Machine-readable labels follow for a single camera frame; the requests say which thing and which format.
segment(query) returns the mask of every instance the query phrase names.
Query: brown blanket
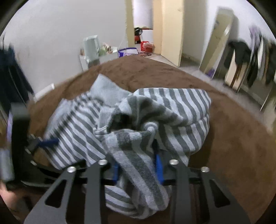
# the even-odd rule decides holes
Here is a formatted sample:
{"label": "brown blanket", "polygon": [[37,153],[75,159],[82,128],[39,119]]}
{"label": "brown blanket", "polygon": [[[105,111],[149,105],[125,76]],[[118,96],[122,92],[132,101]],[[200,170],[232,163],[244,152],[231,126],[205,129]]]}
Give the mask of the brown blanket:
{"label": "brown blanket", "polygon": [[[276,193],[275,142],[264,126],[228,96],[162,62],[129,56],[92,67],[30,106],[30,133],[42,136],[60,100],[71,100],[89,90],[99,73],[131,92],[143,87],[206,90],[212,99],[210,130],[189,166],[210,167],[246,210],[252,223],[261,217]],[[40,152],[36,160],[49,163]],[[109,219],[111,223],[168,223],[168,212],[159,212],[143,221],[116,213],[111,213]]]}

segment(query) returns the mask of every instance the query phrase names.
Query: floor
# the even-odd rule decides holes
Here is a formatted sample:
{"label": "floor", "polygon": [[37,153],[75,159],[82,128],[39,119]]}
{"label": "floor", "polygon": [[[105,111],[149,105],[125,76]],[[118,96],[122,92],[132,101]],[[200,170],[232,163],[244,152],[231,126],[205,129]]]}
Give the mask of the floor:
{"label": "floor", "polygon": [[[172,64],[170,61],[168,61],[166,58],[164,58],[161,55],[152,54],[147,58],[176,67],[174,64]],[[250,96],[248,96],[246,93],[242,91],[240,91],[239,93],[235,93],[232,89],[223,85],[224,83],[223,80],[209,78],[207,75],[199,71],[199,64],[189,59],[182,58],[179,69],[189,73],[194,77],[201,79],[202,81],[210,84],[217,90],[227,94],[230,98],[236,101],[240,106],[248,110],[258,121],[260,121],[262,124],[266,126],[263,113],[260,112],[261,106],[257,102],[255,102]]]}

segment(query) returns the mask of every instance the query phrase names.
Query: white wall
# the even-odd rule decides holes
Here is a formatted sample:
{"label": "white wall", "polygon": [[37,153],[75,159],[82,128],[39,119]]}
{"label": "white wall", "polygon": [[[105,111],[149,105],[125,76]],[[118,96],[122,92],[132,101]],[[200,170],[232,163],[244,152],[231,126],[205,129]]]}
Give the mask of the white wall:
{"label": "white wall", "polygon": [[229,39],[243,39],[250,47],[248,27],[258,26],[263,35],[275,40],[268,25],[247,0],[186,0],[183,53],[201,61],[206,51],[218,7],[232,8],[234,19]]}
{"label": "white wall", "polygon": [[153,28],[152,0],[132,0],[134,27]]}
{"label": "white wall", "polygon": [[127,47],[124,0],[29,0],[11,19],[5,45],[14,45],[35,92],[82,71],[83,38]]}

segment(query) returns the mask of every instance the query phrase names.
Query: black garment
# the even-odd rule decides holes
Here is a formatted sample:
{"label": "black garment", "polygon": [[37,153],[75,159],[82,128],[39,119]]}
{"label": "black garment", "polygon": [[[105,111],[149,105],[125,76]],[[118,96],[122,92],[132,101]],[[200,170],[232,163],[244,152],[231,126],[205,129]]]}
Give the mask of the black garment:
{"label": "black garment", "polygon": [[249,47],[247,46],[247,44],[245,42],[231,41],[231,42],[229,42],[228,45],[230,47],[230,51],[224,61],[224,66],[226,68],[230,67],[234,50],[235,50],[236,65],[241,65],[243,63],[250,62],[251,50],[249,49]]}
{"label": "black garment", "polygon": [[253,54],[248,76],[247,76],[247,84],[251,87],[256,80],[258,75],[258,50],[256,50]]}
{"label": "black garment", "polygon": [[15,60],[14,50],[0,50],[0,103],[8,114],[11,103],[27,103],[28,92],[34,94]]}
{"label": "black garment", "polygon": [[268,67],[266,72],[266,85],[268,85],[271,81],[274,80],[274,75],[276,71],[276,45],[272,44],[269,49],[269,59],[268,59]]}

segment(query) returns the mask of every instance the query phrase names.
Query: gray and white striped fabric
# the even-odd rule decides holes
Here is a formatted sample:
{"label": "gray and white striped fabric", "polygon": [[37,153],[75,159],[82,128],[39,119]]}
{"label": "gray and white striped fabric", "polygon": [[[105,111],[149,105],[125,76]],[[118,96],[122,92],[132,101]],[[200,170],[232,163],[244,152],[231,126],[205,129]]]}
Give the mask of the gray and white striped fabric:
{"label": "gray and white striped fabric", "polygon": [[157,180],[152,142],[157,139],[162,150],[187,165],[209,131],[208,94],[201,89],[143,88],[112,107],[96,98],[91,91],[81,94],[48,127],[45,137],[60,140],[46,150],[50,162],[62,169],[85,159],[90,166],[109,153],[123,173],[116,186],[105,186],[107,207],[139,219],[166,209],[171,189]]}

